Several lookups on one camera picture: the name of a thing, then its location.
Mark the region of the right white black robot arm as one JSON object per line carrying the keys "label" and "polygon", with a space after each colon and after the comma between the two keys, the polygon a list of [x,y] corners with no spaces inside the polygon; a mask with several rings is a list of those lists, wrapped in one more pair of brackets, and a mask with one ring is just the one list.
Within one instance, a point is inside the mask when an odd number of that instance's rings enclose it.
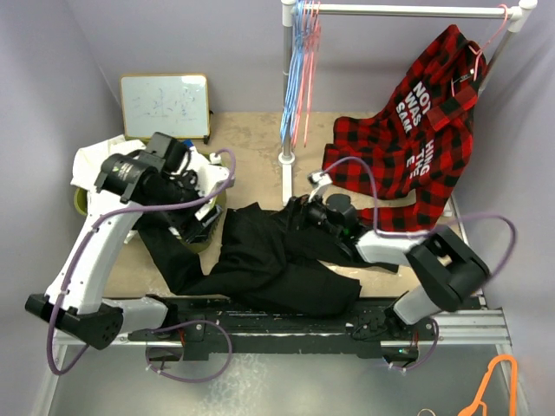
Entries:
{"label": "right white black robot arm", "polygon": [[489,280],[491,272],[449,227],[423,237],[383,237],[362,223],[350,197],[333,194],[292,197],[285,206],[288,231],[306,232],[330,248],[329,263],[385,270],[409,267],[419,284],[398,297],[384,312],[385,330],[405,339],[416,323],[442,311],[455,312]]}

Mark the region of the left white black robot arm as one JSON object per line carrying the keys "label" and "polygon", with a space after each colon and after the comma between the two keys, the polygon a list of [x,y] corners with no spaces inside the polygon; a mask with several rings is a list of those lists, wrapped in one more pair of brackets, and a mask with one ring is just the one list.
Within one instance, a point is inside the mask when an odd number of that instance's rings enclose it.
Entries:
{"label": "left white black robot arm", "polygon": [[139,237],[149,250],[164,243],[191,250],[205,241],[221,213],[216,190],[229,171],[219,155],[200,153],[189,140],[155,133],[147,144],[122,138],[94,170],[74,170],[88,194],[86,220],[69,257],[42,294],[25,308],[60,331],[102,350],[120,334],[148,329],[160,340],[178,331],[178,318],[155,296],[109,299],[105,287],[123,246]]}

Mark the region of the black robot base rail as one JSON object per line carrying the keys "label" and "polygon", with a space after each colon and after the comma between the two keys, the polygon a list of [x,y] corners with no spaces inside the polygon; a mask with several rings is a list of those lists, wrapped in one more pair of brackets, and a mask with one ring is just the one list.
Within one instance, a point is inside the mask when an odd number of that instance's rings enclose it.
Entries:
{"label": "black robot base rail", "polygon": [[433,341],[436,331],[425,318],[398,336],[385,330],[390,298],[361,298],[331,318],[274,314],[249,309],[229,299],[175,297],[162,332],[139,329],[128,335],[149,346],[183,348],[185,361],[210,354],[349,354],[362,359],[417,358],[417,345]]}

